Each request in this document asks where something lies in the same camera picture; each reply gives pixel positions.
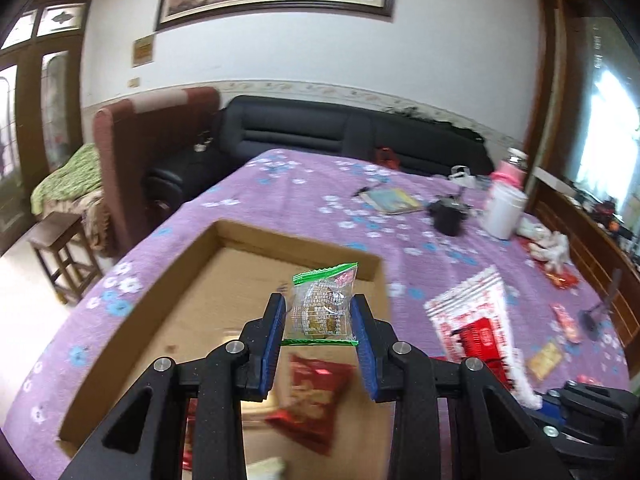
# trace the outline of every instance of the stool leg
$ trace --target stool leg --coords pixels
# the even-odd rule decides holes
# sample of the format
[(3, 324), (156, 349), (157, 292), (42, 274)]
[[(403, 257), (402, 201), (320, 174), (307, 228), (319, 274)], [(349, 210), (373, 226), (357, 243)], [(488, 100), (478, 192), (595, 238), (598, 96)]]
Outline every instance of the stool leg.
[(78, 301), (82, 300), (82, 294), (78, 290), (78, 286), (76, 285), (76, 282), (71, 279), (71, 276), (69, 275), (68, 271), (66, 270), (66, 265), (62, 261), (62, 258), (60, 258), (60, 253), (57, 252), (57, 251), (53, 251), (53, 257), (55, 258), (56, 263), (58, 264), (58, 268), (60, 269), (60, 273), (62, 274), (62, 276), (64, 276), (64, 279), (68, 283), (68, 286), (69, 286), (69, 289), (71, 290), (71, 293), (76, 297), (76, 300), (78, 300)]
[(100, 268), (100, 265), (98, 265), (98, 260), (95, 259), (95, 254), (91, 248), (91, 245), (89, 245), (89, 240), (86, 239), (86, 234), (84, 234), (84, 229), (81, 228), (78, 231), (78, 235), (80, 236), (80, 241), (84, 246), (84, 250), (89, 256), (89, 261), (91, 261), (92, 266), (95, 267), (95, 272), (98, 274), (100, 278), (103, 277), (104, 274), (102, 273), (102, 269)]
[(65, 245), (62, 248), (62, 251), (63, 251), (63, 254), (66, 253), (66, 259), (69, 260), (69, 265), (71, 266), (71, 269), (73, 270), (74, 275), (78, 279), (78, 285), (81, 285), (82, 274), (80, 274), (80, 269), (78, 269), (78, 267), (76, 266), (76, 261), (74, 260), (73, 256), (71, 256), (71, 251), (69, 250), (69, 246)]
[(53, 279), (53, 276), (51, 275), (51, 272), (49, 271), (49, 266), (44, 261), (44, 258), (42, 257), (42, 254), (40, 254), (40, 250), (38, 248), (36, 248), (36, 247), (33, 247), (33, 246), (31, 246), (31, 248), (33, 249), (33, 252), (36, 253), (36, 258), (40, 262), (40, 266), (42, 267), (42, 270), (44, 270), (44, 273), (46, 274), (47, 278), (49, 279), (49, 282), (51, 283), (51, 286), (53, 287), (53, 291), (56, 293), (56, 296), (60, 300), (60, 303), (67, 304), (68, 301), (66, 300), (66, 297), (64, 296), (64, 294), (60, 294), (60, 292), (56, 289), (56, 280)]

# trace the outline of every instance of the pink bottle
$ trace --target pink bottle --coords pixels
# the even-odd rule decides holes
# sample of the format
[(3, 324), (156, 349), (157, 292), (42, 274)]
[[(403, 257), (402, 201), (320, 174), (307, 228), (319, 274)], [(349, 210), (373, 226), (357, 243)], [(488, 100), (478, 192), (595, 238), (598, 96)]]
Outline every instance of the pink bottle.
[(527, 154), (509, 148), (509, 156), (502, 160), (498, 169), (491, 174), (491, 180), (504, 182), (516, 189), (522, 189), (522, 184), (527, 171)]

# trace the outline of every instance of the purple tablecloth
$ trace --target purple tablecloth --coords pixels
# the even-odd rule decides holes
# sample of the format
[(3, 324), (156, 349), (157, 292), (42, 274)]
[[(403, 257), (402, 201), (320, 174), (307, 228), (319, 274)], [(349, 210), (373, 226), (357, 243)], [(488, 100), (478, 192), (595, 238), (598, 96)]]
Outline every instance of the purple tablecloth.
[[(549, 304), (570, 314), (598, 297), (584, 281), (557, 290), (516, 242), (485, 234), (475, 219), (458, 238), (438, 234), (422, 213), (380, 216), (353, 193), (388, 180), (419, 200), (453, 192), (441, 178), (385, 170), (356, 160), (272, 150), (182, 206), (135, 247), (89, 292), (47, 346), (25, 380), (3, 431), (36, 480), (57, 479), (68, 463), (55, 440), (82, 380), (120, 323), (165, 269), (212, 222), (230, 218), (293, 235), (317, 238), (384, 258), (392, 323), (398, 337), (432, 356), (443, 355), (423, 305), (484, 268), (495, 265), (508, 292), (516, 346), (531, 357), (550, 339), (564, 360), (537, 389), (559, 386), (579, 374), (607, 386), (628, 387), (622, 346), (609, 321), (597, 343), (567, 343)], [(484, 194), (468, 190), (468, 203)]]

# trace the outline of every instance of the cardboard tray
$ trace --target cardboard tray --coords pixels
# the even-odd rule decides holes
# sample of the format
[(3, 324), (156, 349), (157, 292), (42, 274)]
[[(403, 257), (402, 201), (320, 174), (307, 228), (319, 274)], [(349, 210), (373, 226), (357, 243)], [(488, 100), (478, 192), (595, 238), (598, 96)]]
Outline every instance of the cardboard tray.
[[(272, 292), (287, 297), (293, 275), (347, 262), (358, 263), (354, 293), (365, 294), (374, 316), (388, 320), (383, 261), (378, 256), (229, 220), (215, 222), (171, 264), (107, 343), (65, 415), (59, 435), (62, 448), (73, 455), (156, 358), (171, 356), (180, 363), (206, 356), (225, 335), (259, 318)], [(353, 347), (282, 348), (274, 384), (281, 406), (289, 400), (292, 352), (357, 366)], [(369, 399), (356, 370), (338, 406), (329, 457), (265, 424), (252, 424), (243, 429), (246, 462), (282, 457), (287, 478), (292, 479), (384, 478), (390, 408)]]

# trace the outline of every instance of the metal screw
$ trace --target metal screw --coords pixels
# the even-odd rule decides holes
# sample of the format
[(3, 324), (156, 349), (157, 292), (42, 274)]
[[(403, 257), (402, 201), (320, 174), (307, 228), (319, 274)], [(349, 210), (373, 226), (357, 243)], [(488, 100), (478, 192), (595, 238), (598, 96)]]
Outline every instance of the metal screw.
[(396, 354), (404, 355), (411, 351), (411, 345), (404, 341), (396, 341), (391, 347)]
[(154, 370), (156, 372), (165, 372), (171, 368), (171, 359), (168, 357), (161, 357), (154, 362)]
[(482, 367), (484, 366), (482, 364), (482, 361), (477, 357), (470, 357), (465, 361), (465, 365), (472, 372), (477, 372), (478, 370), (482, 370)]
[(238, 340), (229, 341), (225, 346), (225, 350), (230, 354), (239, 354), (244, 350), (244, 343)]
[(544, 428), (542, 428), (542, 431), (545, 432), (546, 436), (550, 436), (551, 438), (555, 438), (560, 434), (560, 432), (553, 426), (545, 426)]

